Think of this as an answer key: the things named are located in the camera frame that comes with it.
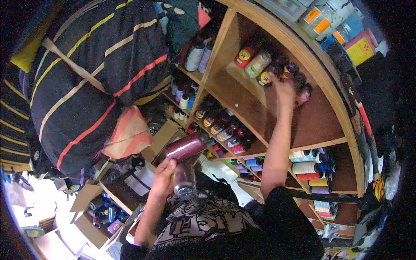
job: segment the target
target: wooden shelving unit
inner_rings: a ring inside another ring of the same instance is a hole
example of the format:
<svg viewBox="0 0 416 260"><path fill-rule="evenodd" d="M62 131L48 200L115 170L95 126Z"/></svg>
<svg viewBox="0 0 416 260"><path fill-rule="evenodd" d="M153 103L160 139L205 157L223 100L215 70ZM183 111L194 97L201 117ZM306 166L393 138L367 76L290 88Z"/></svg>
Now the wooden shelving unit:
<svg viewBox="0 0 416 260"><path fill-rule="evenodd" d="M219 142L228 153L221 158L214 153L217 157L215 160L237 158L244 164L243 158L264 156L269 146L279 114L275 91L272 87L264 89L259 86L255 79L249 78L233 61L243 42L254 33L260 33L265 41L272 43L276 52L286 54L292 62L296 62L300 72L307 77L307 82L313 86L310 100L294 110L290 151L330 146L337 168L332 182L332 193L349 193L362 197L366 187L363 159L359 154L346 109L349 101L345 99L337 69L328 55L315 41L305 37L295 24L288 22L284 17L275 17L246 0L219 0L219 2L226 5L228 10L218 31L205 73L188 72L179 67L200 85L192 110L187 109L185 112L189 115L190 121L193 121L196 110L210 94L235 114L257 139L247 152L237 155ZM164 95L178 105L170 92L165 92ZM210 133L210 129L202 122L196 121L196 123ZM291 163L289 163L288 176L286 182L288 188L310 194L308 181L299 180L296 174L293 174ZM251 187L248 190L262 200L258 187ZM314 222L319 223L321 228L325 223L331 223L322 220L311 203L312 201L305 200L299 204L304 214L316 220ZM357 212L357 205L342 203L333 222L348 226L343 236L348 238L353 236Z"/></svg>

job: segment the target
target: red stripe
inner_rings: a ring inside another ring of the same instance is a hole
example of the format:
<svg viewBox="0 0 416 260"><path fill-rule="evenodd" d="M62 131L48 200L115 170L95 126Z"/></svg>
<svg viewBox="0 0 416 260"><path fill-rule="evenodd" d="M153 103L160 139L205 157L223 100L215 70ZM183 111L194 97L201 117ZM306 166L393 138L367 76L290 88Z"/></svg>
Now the red stripe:
<svg viewBox="0 0 416 260"><path fill-rule="evenodd" d="M116 105L116 99L114 99L113 103L111 104L111 106L109 106L107 108L107 110L105 111L105 113L100 117L100 119L98 119L97 122L95 122L94 125L92 125L88 130L85 130L82 134L80 134L74 141L70 142L65 150L61 153L61 155L59 155L59 159L58 159L58 163L56 164L56 168L59 169L59 166L61 166L61 162L62 159L64 158L64 156L68 153L68 151L71 149L71 147L77 143L79 143L79 141L81 141L84 137L86 137L88 134L92 133L100 124L101 122L104 120L104 118L106 118L106 116L110 113L111 109Z"/></svg>
<svg viewBox="0 0 416 260"><path fill-rule="evenodd" d="M137 73L137 75L124 88L122 88L119 92L114 93L113 96L114 97L121 96L121 94L123 94L126 90L129 90L130 89L131 85L134 82L136 82L138 79L140 79L144 75L144 73L146 72L146 70L153 69L156 66L156 64L161 63L162 61L166 60L167 58L168 58L168 55L165 54L162 57L157 58L156 60L154 60L151 64L146 65L146 67L144 67L141 71L139 71Z"/></svg>

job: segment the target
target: person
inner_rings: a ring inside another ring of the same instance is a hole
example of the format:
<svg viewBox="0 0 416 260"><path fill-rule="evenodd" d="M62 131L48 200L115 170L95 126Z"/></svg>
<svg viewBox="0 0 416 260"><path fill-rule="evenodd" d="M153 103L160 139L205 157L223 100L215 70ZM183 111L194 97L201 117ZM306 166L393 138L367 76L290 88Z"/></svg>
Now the person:
<svg viewBox="0 0 416 260"><path fill-rule="evenodd" d="M213 194L199 193L185 202L169 196L176 162L164 160L157 168L134 245L123 245L121 260L322 258L324 249L314 227L285 188L295 84L270 76L279 116L263 164L261 223L238 203ZM152 243L149 234L164 208L170 211L166 226Z"/></svg>

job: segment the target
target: blue thread spool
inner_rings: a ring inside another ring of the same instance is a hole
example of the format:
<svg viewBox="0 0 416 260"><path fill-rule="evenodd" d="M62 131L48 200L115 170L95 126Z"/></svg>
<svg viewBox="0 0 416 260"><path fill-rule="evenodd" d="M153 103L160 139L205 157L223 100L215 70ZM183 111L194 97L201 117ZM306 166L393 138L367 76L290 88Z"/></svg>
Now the blue thread spool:
<svg viewBox="0 0 416 260"><path fill-rule="evenodd" d="M259 159L250 159L250 160L246 160L245 164L249 167L259 166L259 165L261 165L261 160L259 160Z"/></svg>

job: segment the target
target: round sticker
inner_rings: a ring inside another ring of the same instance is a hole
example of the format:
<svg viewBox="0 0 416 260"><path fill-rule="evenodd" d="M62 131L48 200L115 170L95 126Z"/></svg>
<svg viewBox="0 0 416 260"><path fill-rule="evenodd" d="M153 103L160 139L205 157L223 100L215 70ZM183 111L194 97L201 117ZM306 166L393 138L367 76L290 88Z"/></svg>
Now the round sticker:
<svg viewBox="0 0 416 260"><path fill-rule="evenodd" d="M267 72L263 72L260 76L260 81L264 84L269 84L272 81L272 79L270 78Z"/></svg>
<svg viewBox="0 0 416 260"><path fill-rule="evenodd" d="M238 53L238 57L240 60L248 60L250 58L250 53L246 49L241 49L241 51Z"/></svg>

